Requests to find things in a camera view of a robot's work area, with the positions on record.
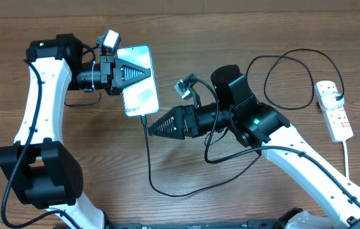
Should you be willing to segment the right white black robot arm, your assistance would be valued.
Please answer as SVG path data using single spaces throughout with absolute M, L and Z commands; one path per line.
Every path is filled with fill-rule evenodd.
M 227 128 L 246 150 L 216 159 L 225 162 L 256 152 L 290 175 L 323 209 L 326 217 L 293 208 L 274 228 L 360 228 L 360 187 L 318 154 L 278 110 L 259 102 L 238 65 L 211 74 L 215 102 L 177 106 L 152 124 L 152 136 L 183 140 Z

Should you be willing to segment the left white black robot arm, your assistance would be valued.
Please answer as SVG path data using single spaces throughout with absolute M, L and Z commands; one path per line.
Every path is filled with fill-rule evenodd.
M 54 214 L 69 228 L 111 228 L 106 213 L 83 191 L 78 161 L 64 146 L 62 125 L 70 90 L 121 95 L 125 114 L 145 117 L 159 110 L 151 49 L 122 48 L 107 31 L 88 46 L 73 34 L 31 42 L 25 62 L 30 85 L 24 117 L 13 144 L 0 148 L 0 168 L 25 205 Z

